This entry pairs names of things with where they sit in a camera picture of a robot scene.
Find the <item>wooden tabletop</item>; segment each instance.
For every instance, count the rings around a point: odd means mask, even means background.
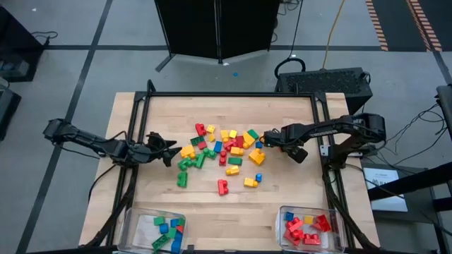
[[[343,94],[327,94],[327,103],[331,118],[347,114]],[[132,104],[133,93],[117,93],[107,138],[127,130]],[[313,122],[309,98],[152,97],[146,133],[155,131],[167,140],[177,140],[178,146],[185,146],[197,136],[195,123],[213,124],[219,140],[220,130],[233,129],[241,135],[252,128],[262,135],[264,131],[287,124]],[[345,134],[336,135],[335,141],[341,143],[346,138]],[[210,149],[213,146],[214,143],[208,142]],[[206,158],[202,169],[188,169],[187,188],[176,185],[179,155],[170,168],[161,160],[140,165],[133,207],[184,214],[188,225],[184,232],[188,237],[186,245],[194,244],[199,250],[280,250],[275,241],[275,218],[280,206],[328,209],[317,141],[311,139],[304,149],[309,155],[302,164],[297,164],[278,149],[265,147],[266,160],[260,167],[248,159],[253,149],[245,150],[238,176],[226,176],[227,166],[220,167],[218,159]],[[358,159],[349,159],[347,163],[360,166]],[[97,175],[110,166],[109,159],[101,159]],[[258,188],[244,187],[244,178],[253,178],[256,173],[263,174]],[[112,212],[118,175],[118,169],[111,171],[96,185],[81,244],[97,233]],[[379,246],[362,172],[350,167],[343,169],[342,176],[350,215],[369,240]],[[228,195],[218,195],[218,179],[228,181]]]

